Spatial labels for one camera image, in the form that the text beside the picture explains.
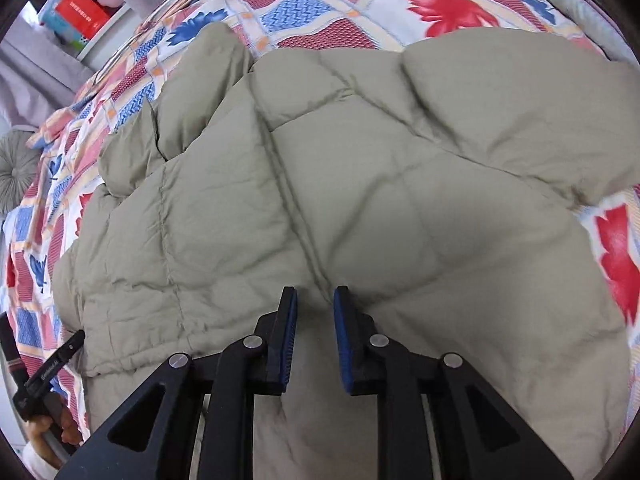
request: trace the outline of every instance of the black handheld tool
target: black handheld tool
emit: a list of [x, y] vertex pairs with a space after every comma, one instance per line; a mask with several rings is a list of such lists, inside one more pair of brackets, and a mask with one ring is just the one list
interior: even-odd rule
[[14, 406], [18, 415], [24, 421], [35, 415], [49, 415], [52, 418], [53, 424], [49, 431], [43, 434], [43, 438], [60, 462], [65, 464], [78, 447], [62, 442], [60, 418], [63, 405], [58, 394], [52, 391], [51, 380], [82, 348], [84, 331], [79, 330], [73, 334], [31, 377], [27, 374], [27, 368], [18, 353], [7, 314], [0, 316], [0, 344], [9, 373], [18, 387], [14, 395]]
[[98, 428], [56, 480], [186, 480], [205, 394], [210, 394], [198, 480], [250, 480], [254, 396], [287, 389], [298, 297], [285, 287], [277, 312], [221, 353], [173, 354]]
[[342, 384], [378, 396], [378, 478], [433, 479], [423, 396], [444, 480], [571, 480], [527, 423], [460, 355], [408, 351], [358, 311], [346, 286], [334, 293]]

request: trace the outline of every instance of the box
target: box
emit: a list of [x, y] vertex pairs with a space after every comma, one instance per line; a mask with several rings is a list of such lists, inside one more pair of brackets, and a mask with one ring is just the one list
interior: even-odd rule
[[90, 40], [109, 21], [109, 15], [93, 0], [60, 0], [56, 12], [82, 36]]

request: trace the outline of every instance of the gray tufted pillow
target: gray tufted pillow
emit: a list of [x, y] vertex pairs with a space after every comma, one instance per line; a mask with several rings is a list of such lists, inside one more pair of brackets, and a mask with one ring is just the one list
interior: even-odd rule
[[33, 182], [42, 150], [27, 148], [32, 132], [11, 130], [0, 138], [0, 216], [20, 205]]

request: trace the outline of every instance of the red leaf pattern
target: red leaf pattern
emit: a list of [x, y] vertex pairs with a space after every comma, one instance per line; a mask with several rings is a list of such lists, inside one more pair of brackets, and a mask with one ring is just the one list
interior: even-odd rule
[[634, 323], [640, 297], [640, 271], [628, 252], [626, 206], [606, 211], [604, 218], [597, 216], [596, 227], [606, 251], [600, 264], [609, 278], [609, 288], [625, 322]]
[[80, 236], [80, 226], [82, 225], [82, 214], [84, 213], [84, 206], [89, 202], [89, 199], [93, 193], [80, 195], [80, 216], [76, 218], [76, 236]]
[[15, 286], [15, 267], [11, 254], [6, 258], [6, 286], [8, 288], [14, 288]]
[[499, 27], [498, 20], [471, 0], [409, 0], [415, 7], [409, 10], [421, 16], [424, 22], [433, 22], [425, 33], [435, 38], [446, 32], [484, 24]]

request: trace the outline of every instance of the white sleeve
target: white sleeve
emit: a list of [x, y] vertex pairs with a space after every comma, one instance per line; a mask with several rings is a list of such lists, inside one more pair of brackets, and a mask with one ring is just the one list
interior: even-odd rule
[[22, 463], [36, 480], [53, 480], [58, 474], [56, 468], [36, 453], [31, 442], [22, 450]]

